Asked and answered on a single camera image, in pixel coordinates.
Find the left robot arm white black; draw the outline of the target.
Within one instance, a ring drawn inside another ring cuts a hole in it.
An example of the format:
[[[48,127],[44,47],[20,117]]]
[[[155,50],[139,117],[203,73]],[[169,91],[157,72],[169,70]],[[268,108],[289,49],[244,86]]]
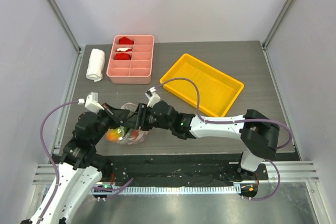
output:
[[[111,177],[111,161],[97,154],[96,144],[109,129],[120,127],[130,111],[88,99],[70,104],[84,105],[88,112],[79,117],[79,126],[64,148],[59,164],[50,160],[55,179],[41,205],[24,223],[71,223],[94,185]]]

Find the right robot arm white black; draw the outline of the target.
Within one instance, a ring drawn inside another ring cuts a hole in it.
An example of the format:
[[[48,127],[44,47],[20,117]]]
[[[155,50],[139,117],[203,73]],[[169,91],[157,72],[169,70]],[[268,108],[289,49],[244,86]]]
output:
[[[122,124],[127,129],[140,132],[164,129],[182,140],[223,137],[242,141],[247,148],[237,166],[242,179],[254,176],[262,161],[276,158],[279,126],[256,110],[249,109],[231,118],[215,118],[177,112],[164,101],[154,105],[126,104],[122,108],[129,112]]]

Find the clear zip top bag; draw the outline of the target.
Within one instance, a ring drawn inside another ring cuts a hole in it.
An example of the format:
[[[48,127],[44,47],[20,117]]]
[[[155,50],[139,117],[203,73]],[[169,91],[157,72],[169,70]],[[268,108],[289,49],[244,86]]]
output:
[[[147,132],[139,130],[139,133],[140,133],[139,136],[137,138],[133,138],[131,136],[131,132],[134,129],[130,129],[130,128],[123,127],[123,126],[120,126],[120,128],[123,128],[124,130],[123,139],[118,142],[113,142],[113,143],[118,143],[118,144],[123,144],[123,145],[133,145],[133,144],[143,142],[147,135]]]

